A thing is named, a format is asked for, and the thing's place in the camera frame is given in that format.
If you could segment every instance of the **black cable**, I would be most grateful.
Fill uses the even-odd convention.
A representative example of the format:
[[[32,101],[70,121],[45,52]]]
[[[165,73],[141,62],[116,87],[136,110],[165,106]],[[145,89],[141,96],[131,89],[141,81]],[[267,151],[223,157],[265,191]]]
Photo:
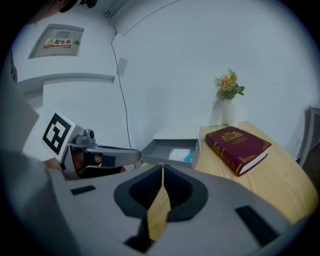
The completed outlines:
[[[125,96],[124,96],[124,92],[122,91],[122,86],[121,86],[121,81],[120,81],[120,75],[119,75],[119,68],[118,68],[118,62],[117,62],[117,56],[116,56],[116,52],[115,52],[115,49],[114,49],[114,46],[112,44],[113,40],[115,39],[116,35],[118,34],[118,31],[116,30],[116,28],[111,24],[111,22],[108,20],[107,17],[105,17],[106,20],[110,23],[110,25],[114,28],[115,30],[115,35],[114,37],[112,38],[111,40],[111,47],[112,47],[112,50],[113,50],[113,54],[114,54],[114,59],[115,59],[115,64],[116,64],[116,72],[118,74],[118,79],[119,79],[119,85],[120,85],[120,90],[121,90],[121,94],[122,94],[122,98],[123,98],[123,103],[124,103],[124,109],[125,109],[125,121],[126,121],[126,132],[128,134],[128,141],[129,141],[129,146],[130,146],[130,149],[132,149],[131,147],[131,141],[130,141],[130,135],[129,135],[129,127],[128,127],[128,111],[127,111],[127,105],[126,105],[126,101],[125,101]]]

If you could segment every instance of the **open box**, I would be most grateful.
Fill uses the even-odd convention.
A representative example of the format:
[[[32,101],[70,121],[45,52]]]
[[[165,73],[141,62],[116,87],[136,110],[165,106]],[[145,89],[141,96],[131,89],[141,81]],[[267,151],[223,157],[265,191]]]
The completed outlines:
[[[141,158],[147,164],[169,164],[196,168],[203,142],[202,126],[164,128],[153,136],[153,140],[141,151]],[[191,162],[169,159],[172,149],[194,150]]]

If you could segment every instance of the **hardcover book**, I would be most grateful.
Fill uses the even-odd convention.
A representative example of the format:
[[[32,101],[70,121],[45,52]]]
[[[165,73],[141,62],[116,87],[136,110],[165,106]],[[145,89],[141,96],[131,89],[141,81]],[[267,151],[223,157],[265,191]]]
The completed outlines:
[[[208,133],[204,140],[237,176],[260,163],[271,146],[270,142],[233,126]]]

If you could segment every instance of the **wooden table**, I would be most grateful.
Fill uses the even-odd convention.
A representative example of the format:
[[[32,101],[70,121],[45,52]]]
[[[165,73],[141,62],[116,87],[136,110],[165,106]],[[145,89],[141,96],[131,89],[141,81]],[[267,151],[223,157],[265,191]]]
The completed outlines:
[[[204,127],[204,134],[222,129],[226,125]],[[276,207],[292,223],[310,215],[316,209],[318,194],[301,167],[273,139],[249,122],[238,128],[272,144],[268,156],[246,174],[237,177],[204,142],[196,170],[233,180]],[[148,210],[149,236],[157,240],[166,227],[170,202],[164,186]]]

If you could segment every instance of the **white vase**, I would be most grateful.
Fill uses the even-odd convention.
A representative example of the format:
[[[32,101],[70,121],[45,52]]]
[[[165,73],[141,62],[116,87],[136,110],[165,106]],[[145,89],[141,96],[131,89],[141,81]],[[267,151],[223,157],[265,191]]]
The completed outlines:
[[[228,126],[238,127],[239,112],[237,108],[236,98],[225,100],[223,102],[223,110]]]

